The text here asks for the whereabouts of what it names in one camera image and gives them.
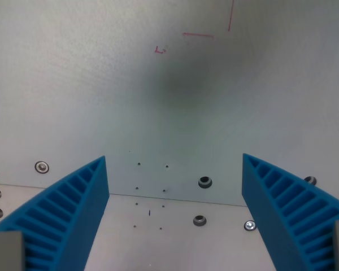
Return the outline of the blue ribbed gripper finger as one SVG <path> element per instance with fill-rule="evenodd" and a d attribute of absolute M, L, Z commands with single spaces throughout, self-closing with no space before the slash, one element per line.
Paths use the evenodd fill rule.
<path fill-rule="evenodd" d="M 25 270 L 84 270 L 109 197 L 101 156 L 14 210 L 0 232 L 22 233 Z"/>
<path fill-rule="evenodd" d="M 249 154 L 242 157 L 242 196 L 276 270 L 335 270 L 337 198 Z"/>

